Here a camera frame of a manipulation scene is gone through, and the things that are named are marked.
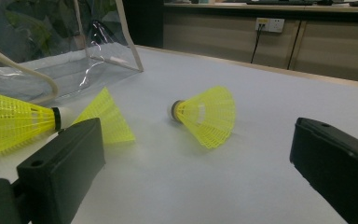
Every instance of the clear plastic bag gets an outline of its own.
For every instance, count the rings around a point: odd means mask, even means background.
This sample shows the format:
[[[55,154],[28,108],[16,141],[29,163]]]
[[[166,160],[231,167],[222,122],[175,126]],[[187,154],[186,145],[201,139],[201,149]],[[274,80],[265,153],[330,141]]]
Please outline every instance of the clear plastic bag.
[[[0,0],[1,94],[43,104],[117,65],[143,71],[121,0]]]

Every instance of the screw hole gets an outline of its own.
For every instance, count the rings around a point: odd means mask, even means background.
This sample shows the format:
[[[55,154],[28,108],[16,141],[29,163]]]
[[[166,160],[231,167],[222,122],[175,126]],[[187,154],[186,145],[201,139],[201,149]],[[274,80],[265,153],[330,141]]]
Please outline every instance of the screw hole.
[[[43,164],[43,161],[34,161],[33,163],[31,163],[31,166],[40,166]]]

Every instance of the shuttlecock cork base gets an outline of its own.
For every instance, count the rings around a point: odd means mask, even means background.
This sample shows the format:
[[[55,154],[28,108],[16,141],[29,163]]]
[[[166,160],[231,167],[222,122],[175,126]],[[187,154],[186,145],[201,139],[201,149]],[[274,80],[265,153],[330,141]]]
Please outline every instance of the shuttlecock cork base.
[[[177,111],[177,108],[178,108],[179,104],[181,104],[182,102],[183,102],[183,100],[178,100],[175,103],[173,103],[172,106],[170,106],[168,108],[168,116],[171,119],[173,119],[173,120],[175,120],[175,121],[177,121],[179,123],[182,123],[182,121],[179,120],[179,118],[176,116],[176,114],[180,113],[179,111]]]
[[[235,103],[225,87],[216,86],[188,100],[176,101],[169,116],[183,123],[207,147],[224,144],[235,122]]]

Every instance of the black plastic device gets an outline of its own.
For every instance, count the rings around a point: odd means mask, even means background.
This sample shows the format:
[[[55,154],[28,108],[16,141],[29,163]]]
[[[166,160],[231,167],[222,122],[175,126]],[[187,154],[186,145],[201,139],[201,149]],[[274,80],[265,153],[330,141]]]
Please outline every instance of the black plastic device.
[[[312,6],[313,1],[282,1],[282,0],[260,0],[260,1],[250,1],[246,3],[247,5],[262,5],[262,6]]]
[[[290,162],[348,223],[358,224],[358,139],[299,118]]]
[[[10,185],[0,178],[0,224],[69,224],[105,164],[99,119],[61,132],[18,167]]]
[[[248,3],[252,0],[225,0],[223,3]]]

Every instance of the plastic shuttlecock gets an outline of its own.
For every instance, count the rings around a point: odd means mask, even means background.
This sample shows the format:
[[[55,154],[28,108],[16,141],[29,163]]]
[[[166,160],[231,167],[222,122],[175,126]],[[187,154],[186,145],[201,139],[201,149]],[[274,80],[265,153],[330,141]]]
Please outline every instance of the plastic shuttlecock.
[[[224,87],[213,87],[185,101],[176,101],[169,110],[207,148],[219,147],[231,135],[235,103]]]
[[[0,154],[59,130],[69,114],[64,108],[45,108],[0,95]]]
[[[127,121],[121,115],[107,88],[103,88],[74,121],[78,123],[86,119],[99,118],[103,130],[103,142],[114,144],[135,140]]]

